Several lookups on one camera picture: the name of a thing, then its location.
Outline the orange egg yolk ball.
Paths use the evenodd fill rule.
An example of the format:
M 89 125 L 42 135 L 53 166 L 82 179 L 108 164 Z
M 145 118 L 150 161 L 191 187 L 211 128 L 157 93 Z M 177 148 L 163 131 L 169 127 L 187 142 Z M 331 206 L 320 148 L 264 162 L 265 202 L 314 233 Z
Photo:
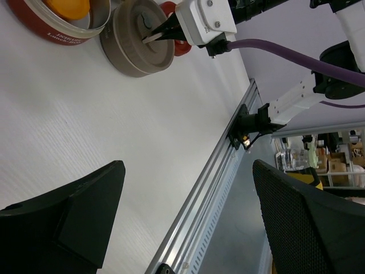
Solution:
M 83 19 L 90 11 L 89 0 L 44 0 L 56 15 L 67 20 Z

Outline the red round lid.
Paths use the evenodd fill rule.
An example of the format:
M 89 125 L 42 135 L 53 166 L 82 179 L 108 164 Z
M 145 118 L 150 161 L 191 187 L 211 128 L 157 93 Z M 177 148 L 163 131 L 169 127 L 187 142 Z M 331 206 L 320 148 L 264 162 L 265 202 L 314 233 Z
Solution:
M 171 1 L 166 1 L 160 5 L 163 12 L 169 18 L 175 11 L 176 4 Z M 187 41 L 175 40 L 175 56 L 180 57 L 190 52 L 192 46 Z

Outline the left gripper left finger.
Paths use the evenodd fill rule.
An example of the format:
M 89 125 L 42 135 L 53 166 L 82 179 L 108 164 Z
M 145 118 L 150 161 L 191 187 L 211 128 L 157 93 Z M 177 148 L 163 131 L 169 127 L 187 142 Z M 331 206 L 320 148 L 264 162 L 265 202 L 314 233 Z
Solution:
M 115 160 L 1 210 L 1 273 L 96 273 L 106 257 L 125 178 Z

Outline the brown lid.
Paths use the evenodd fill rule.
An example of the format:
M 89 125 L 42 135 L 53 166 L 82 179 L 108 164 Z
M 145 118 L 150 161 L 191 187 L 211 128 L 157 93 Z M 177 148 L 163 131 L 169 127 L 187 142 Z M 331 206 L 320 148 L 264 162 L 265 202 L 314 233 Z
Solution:
M 154 1 L 122 1 L 115 10 L 116 35 L 131 63 L 145 74 L 166 70 L 175 54 L 175 43 L 152 41 L 143 43 L 152 30 L 167 20 Z

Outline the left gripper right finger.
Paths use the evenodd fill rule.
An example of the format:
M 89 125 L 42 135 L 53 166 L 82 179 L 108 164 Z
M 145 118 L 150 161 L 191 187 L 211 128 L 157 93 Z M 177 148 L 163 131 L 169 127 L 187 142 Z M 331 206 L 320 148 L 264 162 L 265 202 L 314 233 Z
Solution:
M 278 273 L 364 273 L 364 205 L 259 159 L 252 170 Z

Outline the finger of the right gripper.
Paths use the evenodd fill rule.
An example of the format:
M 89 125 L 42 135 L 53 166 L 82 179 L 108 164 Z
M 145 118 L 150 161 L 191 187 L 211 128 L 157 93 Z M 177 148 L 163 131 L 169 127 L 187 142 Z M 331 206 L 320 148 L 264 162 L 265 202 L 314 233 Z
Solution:
M 176 13 L 172 13 L 164 23 L 162 23 L 151 32 L 149 37 L 157 34 L 165 34 L 170 30 L 176 29 L 178 26 L 179 20 L 177 19 Z

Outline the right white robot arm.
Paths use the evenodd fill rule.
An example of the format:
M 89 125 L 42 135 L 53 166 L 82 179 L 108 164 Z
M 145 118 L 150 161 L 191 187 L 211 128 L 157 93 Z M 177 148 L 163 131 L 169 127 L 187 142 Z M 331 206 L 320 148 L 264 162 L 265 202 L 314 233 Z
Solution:
M 280 98 L 255 114 L 241 107 L 229 135 L 242 139 L 256 132 L 266 135 L 288 124 L 293 117 L 324 98 L 347 99 L 364 92 L 364 2 L 328 1 L 339 19 L 346 41 L 324 51 L 319 59 L 261 39 L 229 41 L 237 25 L 279 5 L 279 1 L 182 1 L 168 19 L 143 39 L 186 41 L 205 48 L 211 57 L 234 49 L 267 51 L 309 70 L 309 75 Z

